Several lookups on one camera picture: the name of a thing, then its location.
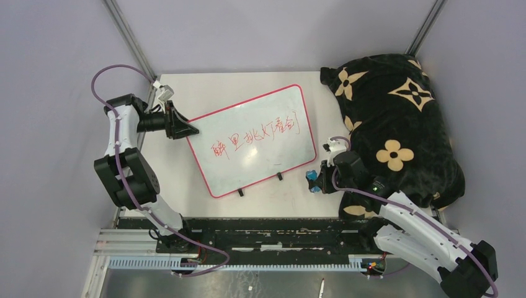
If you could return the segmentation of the blue whiteboard eraser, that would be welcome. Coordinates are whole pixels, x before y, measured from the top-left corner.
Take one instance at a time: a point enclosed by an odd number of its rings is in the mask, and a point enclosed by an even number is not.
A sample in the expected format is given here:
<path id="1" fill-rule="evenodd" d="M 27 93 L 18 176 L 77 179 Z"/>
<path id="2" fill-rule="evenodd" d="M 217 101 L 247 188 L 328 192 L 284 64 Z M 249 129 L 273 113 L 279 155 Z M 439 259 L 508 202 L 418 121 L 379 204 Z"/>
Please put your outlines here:
<path id="1" fill-rule="evenodd" d="M 308 189 L 310 192 L 316 193 L 321 191 L 321 188 L 318 186 L 317 183 L 318 174 L 315 170 L 307 171 L 305 178 L 308 182 Z"/>

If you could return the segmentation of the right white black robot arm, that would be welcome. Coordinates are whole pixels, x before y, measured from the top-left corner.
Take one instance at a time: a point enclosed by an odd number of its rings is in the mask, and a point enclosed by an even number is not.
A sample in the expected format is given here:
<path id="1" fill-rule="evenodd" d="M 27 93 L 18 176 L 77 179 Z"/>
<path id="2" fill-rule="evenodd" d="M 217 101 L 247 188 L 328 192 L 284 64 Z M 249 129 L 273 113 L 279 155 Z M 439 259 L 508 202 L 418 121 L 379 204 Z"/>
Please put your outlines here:
<path id="1" fill-rule="evenodd" d="M 359 247 L 399 256 L 427 273 L 448 297 L 497 297 L 495 249 L 450 230 L 415 205 L 405 193 L 370 174 L 356 152 L 326 144 L 328 158 L 309 188 L 343 192 L 341 208 L 362 207 L 375 216 L 359 230 Z"/>

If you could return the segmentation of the red framed whiteboard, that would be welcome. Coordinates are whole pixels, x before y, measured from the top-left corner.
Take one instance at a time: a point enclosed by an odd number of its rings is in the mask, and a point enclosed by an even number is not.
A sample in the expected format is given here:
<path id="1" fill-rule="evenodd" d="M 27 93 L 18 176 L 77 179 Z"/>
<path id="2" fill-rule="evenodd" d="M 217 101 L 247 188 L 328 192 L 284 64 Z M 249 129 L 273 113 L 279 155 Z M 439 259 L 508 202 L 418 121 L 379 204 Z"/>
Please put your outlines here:
<path id="1" fill-rule="evenodd" d="M 317 158 L 305 97 L 292 84 L 189 120 L 209 194 L 220 198 Z"/>

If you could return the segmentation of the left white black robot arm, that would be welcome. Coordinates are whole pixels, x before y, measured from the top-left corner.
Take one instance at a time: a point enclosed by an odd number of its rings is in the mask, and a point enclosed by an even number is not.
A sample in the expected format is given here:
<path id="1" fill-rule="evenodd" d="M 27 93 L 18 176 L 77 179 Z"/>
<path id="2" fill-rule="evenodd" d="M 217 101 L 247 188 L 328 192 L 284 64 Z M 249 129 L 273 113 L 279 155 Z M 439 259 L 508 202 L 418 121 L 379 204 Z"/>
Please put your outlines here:
<path id="1" fill-rule="evenodd" d="M 200 131 L 172 101 L 164 107 L 164 111 L 150 112 L 147 103 L 134 94 L 105 102 L 110 139 L 104 156 L 94 162 L 94 169 L 117 207 L 143 214 L 160 235 L 172 235 L 173 247 L 185 253 L 194 247 L 195 235 L 186 230 L 183 216 L 161 197 L 158 177 L 138 148 L 138 137 L 141 133 L 164 131 L 167 138 L 178 140 Z"/>

